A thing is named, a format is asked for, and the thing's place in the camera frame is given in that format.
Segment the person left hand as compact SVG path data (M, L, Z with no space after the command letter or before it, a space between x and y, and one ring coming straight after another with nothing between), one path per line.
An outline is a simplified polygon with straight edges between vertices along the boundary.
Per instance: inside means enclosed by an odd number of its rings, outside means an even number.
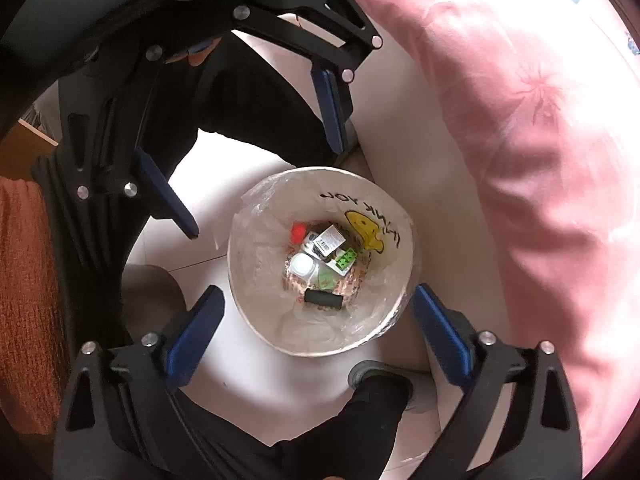
M206 58L216 49L221 38L207 38L206 40L194 44L189 49L183 50L171 58L168 58L166 64L177 63L186 60L192 67L198 67L206 61Z

